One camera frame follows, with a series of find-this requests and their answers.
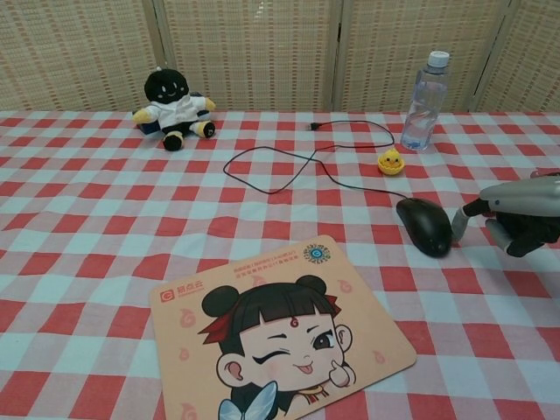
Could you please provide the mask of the black plush doll white coat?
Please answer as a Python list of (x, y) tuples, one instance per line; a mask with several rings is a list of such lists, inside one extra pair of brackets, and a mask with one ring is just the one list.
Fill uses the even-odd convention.
[(132, 121), (142, 128), (157, 123), (167, 151), (181, 150), (190, 134), (209, 138), (215, 133), (209, 115), (215, 103), (202, 94), (192, 94), (178, 70), (158, 67), (144, 83), (144, 93), (149, 104), (134, 111)]

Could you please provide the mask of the yellow chick toy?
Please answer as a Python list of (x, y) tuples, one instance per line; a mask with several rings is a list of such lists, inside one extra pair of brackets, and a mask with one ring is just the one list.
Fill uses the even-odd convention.
[(404, 166), (404, 160), (396, 148), (386, 150), (377, 159), (378, 169), (385, 175), (397, 175)]

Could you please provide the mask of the black computer mouse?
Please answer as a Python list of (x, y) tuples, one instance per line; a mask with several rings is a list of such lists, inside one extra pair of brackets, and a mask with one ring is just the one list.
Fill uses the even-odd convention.
[(395, 208), (412, 243), (423, 254), (442, 258), (449, 253), (452, 226), (441, 206), (427, 199), (407, 198)]

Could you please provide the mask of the cartoon girl mouse pad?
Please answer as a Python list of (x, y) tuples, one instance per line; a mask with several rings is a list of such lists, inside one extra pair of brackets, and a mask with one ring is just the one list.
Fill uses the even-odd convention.
[(166, 420), (298, 420), (417, 359), (328, 235), (158, 286), (150, 307)]

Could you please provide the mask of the woven bamboo folding screen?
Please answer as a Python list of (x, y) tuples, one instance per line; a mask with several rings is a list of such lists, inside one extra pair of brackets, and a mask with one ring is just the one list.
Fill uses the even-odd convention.
[(0, 110), (145, 104), (157, 67), (221, 109), (560, 112), (560, 0), (0, 0)]

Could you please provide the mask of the clear plastic water bottle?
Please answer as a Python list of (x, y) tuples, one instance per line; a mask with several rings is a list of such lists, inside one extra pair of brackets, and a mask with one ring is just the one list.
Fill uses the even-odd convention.
[(415, 79), (409, 111), (401, 135), (401, 145), (412, 151), (425, 150), (431, 141), (438, 115), (448, 90), (451, 55), (431, 51)]

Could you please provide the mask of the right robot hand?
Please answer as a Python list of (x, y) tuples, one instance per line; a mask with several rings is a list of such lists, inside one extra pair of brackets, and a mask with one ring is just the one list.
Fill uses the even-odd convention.
[(495, 244), (510, 256), (523, 257), (560, 241), (560, 172), (481, 190), (455, 213), (452, 240), (460, 241), (468, 221), (481, 214)]

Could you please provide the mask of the red white checkered tablecloth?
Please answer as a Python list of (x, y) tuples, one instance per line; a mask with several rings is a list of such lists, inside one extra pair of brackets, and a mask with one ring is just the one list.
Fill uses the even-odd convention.
[(479, 217), (431, 259), (394, 210), (560, 170), (560, 114), (443, 114), (395, 178), (400, 113), (214, 120), (168, 153), (128, 114), (0, 111), (0, 418), (165, 420), (150, 291), (330, 235), (417, 361), (306, 420), (560, 420), (560, 246), (512, 258)]

